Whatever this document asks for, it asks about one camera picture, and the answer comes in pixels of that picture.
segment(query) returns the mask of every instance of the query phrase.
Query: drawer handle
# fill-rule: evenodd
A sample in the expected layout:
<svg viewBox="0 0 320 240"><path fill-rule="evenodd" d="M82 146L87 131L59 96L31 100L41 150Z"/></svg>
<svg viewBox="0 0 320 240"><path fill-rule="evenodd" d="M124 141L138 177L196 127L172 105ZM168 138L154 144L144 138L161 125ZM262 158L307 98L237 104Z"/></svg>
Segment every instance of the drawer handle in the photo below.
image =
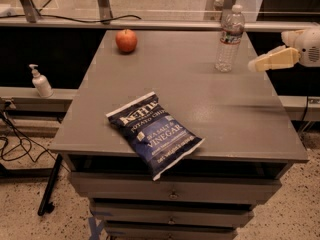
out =
<svg viewBox="0 0 320 240"><path fill-rule="evenodd" d="M169 198L171 199L171 200L176 200L176 199L178 199L178 195L176 194L176 192L175 191L172 191L172 193L169 195Z"/></svg>
<svg viewBox="0 0 320 240"><path fill-rule="evenodd" d="M173 218L170 218L170 220L168 221L168 224L169 225L174 225L174 224L176 224L176 222L174 221Z"/></svg>

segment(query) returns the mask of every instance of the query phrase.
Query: power strip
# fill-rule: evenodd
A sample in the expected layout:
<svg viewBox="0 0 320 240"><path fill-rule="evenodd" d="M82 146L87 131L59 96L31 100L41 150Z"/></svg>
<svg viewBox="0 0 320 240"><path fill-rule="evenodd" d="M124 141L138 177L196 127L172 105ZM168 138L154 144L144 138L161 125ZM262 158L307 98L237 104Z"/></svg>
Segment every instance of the power strip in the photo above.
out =
<svg viewBox="0 0 320 240"><path fill-rule="evenodd" d="M10 4L0 4L0 17L17 15Z"/></svg>

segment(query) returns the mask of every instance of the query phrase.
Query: drawer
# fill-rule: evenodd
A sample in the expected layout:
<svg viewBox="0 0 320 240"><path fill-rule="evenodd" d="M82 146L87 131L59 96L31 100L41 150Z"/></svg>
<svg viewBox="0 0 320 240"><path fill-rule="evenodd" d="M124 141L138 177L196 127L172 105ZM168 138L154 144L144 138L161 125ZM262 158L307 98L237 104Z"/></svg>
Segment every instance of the drawer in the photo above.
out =
<svg viewBox="0 0 320 240"><path fill-rule="evenodd" d="M106 223L106 231L116 239L163 239L163 240L232 240L237 233L233 229L210 227L178 227L154 224Z"/></svg>
<svg viewBox="0 0 320 240"><path fill-rule="evenodd" d="M237 228L253 217L246 205L103 200L90 203L94 217L106 221Z"/></svg>
<svg viewBox="0 0 320 240"><path fill-rule="evenodd" d="M281 186L278 180L203 177L161 177L79 173L69 174L75 190L89 198L183 202L262 204Z"/></svg>
<svg viewBox="0 0 320 240"><path fill-rule="evenodd" d="M69 158L77 172L90 173L131 173L150 175L148 166L138 156L116 157L70 154ZM201 159L180 160L175 166L165 171L171 176L204 176L222 178L275 178L285 167L285 163L245 162L245 161L211 161Z"/></svg>

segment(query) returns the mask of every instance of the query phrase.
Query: gray table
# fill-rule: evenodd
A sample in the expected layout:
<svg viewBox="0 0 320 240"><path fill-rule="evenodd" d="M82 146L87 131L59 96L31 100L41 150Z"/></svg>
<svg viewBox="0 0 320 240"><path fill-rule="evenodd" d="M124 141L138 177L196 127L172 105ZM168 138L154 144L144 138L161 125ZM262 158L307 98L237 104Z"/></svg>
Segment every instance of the gray table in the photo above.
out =
<svg viewBox="0 0 320 240"><path fill-rule="evenodd" d="M307 161L268 77L247 70L256 56L250 41L244 35L234 70L224 74L213 69L217 32L137 31L131 54L117 50L115 33L107 31L51 150L114 237L233 239L292 164ZM105 117L151 91L206 139L156 183Z"/></svg>

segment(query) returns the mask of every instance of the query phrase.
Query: table top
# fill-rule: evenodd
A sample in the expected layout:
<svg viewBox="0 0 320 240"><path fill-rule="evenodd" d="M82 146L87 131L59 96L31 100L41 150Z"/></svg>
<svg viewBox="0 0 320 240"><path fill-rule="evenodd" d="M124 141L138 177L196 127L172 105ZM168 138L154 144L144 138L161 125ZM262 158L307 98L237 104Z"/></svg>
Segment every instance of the table top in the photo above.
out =
<svg viewBox="0 0 320 240"><path fill-rule="evenodd" d="M122 54L107 31L50 149L136 156L106 114L154 91L159 104L205 142L186 158L305 162L306 151L244 34L230 73L214 70L219 33L136 31Z"/></svg>

